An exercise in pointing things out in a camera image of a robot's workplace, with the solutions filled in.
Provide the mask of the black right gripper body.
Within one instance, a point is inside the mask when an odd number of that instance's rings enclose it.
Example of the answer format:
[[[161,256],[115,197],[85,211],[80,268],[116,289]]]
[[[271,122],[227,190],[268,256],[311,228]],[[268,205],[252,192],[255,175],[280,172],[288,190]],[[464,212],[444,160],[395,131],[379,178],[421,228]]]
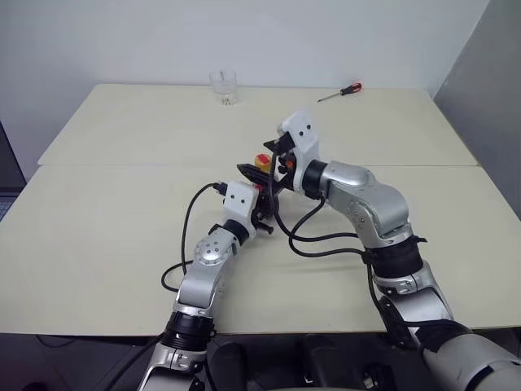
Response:
[[[275,170],[279,173],[278,185],[287,190],[294,191],[294,177],[296,173],[296,155],[292,150],[271,150],[272,163]]]

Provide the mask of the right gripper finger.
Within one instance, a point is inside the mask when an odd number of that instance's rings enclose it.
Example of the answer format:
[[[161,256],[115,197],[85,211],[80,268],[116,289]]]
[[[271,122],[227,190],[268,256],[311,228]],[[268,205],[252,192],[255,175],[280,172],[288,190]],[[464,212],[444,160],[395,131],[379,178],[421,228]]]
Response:
[[[284,134],[275,140],[263,143],[263,145],[269,150],[292,150],[294,141],[290,134]]]
[[[257,168],[255,165],[242,163],[237,165],[239,172],[249,181],[254,184],[268,184],[270,174]]]

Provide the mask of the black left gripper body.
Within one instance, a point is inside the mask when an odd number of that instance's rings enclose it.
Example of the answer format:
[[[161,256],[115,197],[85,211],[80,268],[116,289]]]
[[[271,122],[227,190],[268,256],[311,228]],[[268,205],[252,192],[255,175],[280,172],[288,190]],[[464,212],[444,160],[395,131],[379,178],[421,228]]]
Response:
[[[274,215],[274,207],[270,203],[267,190],[264,187],[249,187],[248,194],[252,210],[248,213],[248,233],[255,236],[258,231],[264,231],[272,235],[274,228],[265,223]]]

